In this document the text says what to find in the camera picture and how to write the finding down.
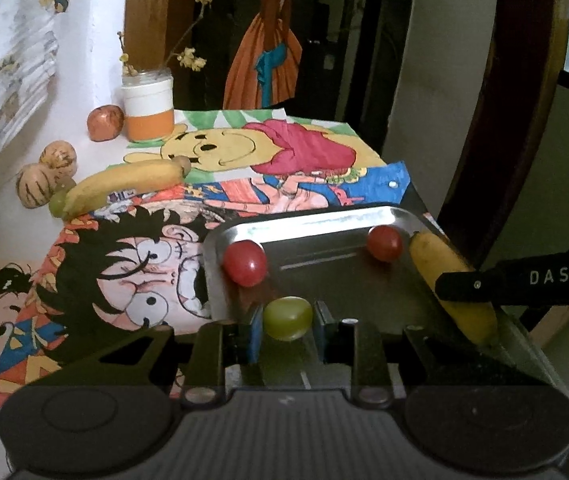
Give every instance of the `blue sash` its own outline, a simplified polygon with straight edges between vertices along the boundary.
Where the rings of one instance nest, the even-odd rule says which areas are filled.
[[[273,50],[268,50],[260,54],[255,69],[258,72],[258,84],[262,89],[261,106],[268,108],[271,106],[272,76],[274,68],[278,68],[287,59],[287,46],[280,43]]]

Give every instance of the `screw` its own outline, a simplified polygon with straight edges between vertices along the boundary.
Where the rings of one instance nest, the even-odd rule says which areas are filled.
[[[358,397],[367,404],[384,404],[389,400],[389,392],[379,386],[366,386],[358,392]]]
[[[196,386],[187,390],[184,398],[192,404],[207,404],[215,399],[215,390],[206,386]]]

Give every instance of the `cartoon eye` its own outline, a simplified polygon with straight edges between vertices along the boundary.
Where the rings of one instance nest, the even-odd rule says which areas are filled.
[[[156,326],[168,313],[168,303],[155,292],[138,292],[125,309],[129,319],[139,326]]]
[[[138,244],[137,249],[140,261],[145,261],[149,256],[149,263],[153,265],[163,264],[171,256],[171,245],[164,240],[159,242],[143,240]]]
[[[13,323],[7,321],[6,323],[0,325],[0,336],[5,335],[5,333],[7,333],[7,330],[10,332],[13,330]]]

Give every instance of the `green grape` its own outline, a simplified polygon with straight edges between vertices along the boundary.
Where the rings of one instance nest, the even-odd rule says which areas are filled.
[[[72,187],[76,187],[76,181],[70,176],[63,176],[55,185],[56,191],[66,190],[68,191]]]
[[[264,308],[264,331],[279,341],[301,338],[311,328],[312,321],[313,308],[303,298],[279,298]]]
[[[53,193],[51,200],[49,200],[49,212],[54,218],[62,217],[62,210],[64,209],[64,200],[67,198],[68,189],[63,189]]]

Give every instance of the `painting of woman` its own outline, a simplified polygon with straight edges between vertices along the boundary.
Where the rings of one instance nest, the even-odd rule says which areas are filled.
[[[268,108],[295,94],[302,47],[289,29],[292,0],[261,0],[233,60],[224,109]]]

